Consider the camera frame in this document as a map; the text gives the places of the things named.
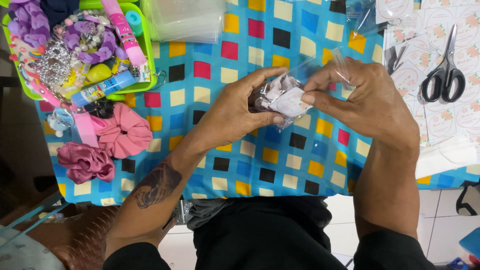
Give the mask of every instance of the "black hair clip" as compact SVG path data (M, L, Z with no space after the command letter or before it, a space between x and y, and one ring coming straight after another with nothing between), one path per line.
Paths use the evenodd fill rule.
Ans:
M113 116L113 101L106 97L97 99L94 103L84 106L91 115L100 119L109 119Z

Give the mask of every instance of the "person's right hand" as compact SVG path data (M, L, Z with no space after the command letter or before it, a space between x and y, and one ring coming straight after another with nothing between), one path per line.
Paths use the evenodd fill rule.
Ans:
M420 132L392 78L383 65L345 59L349 78L356 89L346 101L322 92L343 78L329 61L305 84L303 102L329 114L355 132L400 150L418 150Z

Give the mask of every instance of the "person's left hand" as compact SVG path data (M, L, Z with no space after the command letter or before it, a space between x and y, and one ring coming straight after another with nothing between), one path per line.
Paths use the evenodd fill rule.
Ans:
M265 79L287 72L285 67L257 69L240 80L227 84L210 109L192 130L203 147L212 149L240 140L252 130L283 122L280 113L250 113L248 97Z

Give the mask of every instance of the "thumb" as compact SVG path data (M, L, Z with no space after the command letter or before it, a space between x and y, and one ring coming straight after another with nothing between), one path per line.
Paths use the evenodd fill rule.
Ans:
M274 111L256 112L250 114L254 128L283 123L283 116Z
M320 91L306 92L303 94L301 100L341 122L347 121L353 112L352 103L337 99Z

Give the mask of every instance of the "black sleeve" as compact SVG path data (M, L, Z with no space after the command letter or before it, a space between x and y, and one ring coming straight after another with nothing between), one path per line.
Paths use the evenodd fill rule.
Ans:
M353 262L354 270L435 270L415 238L391 230L362 237Z
M158 249L151 243L130 244L115 251L103 264L103 270L170 270Z

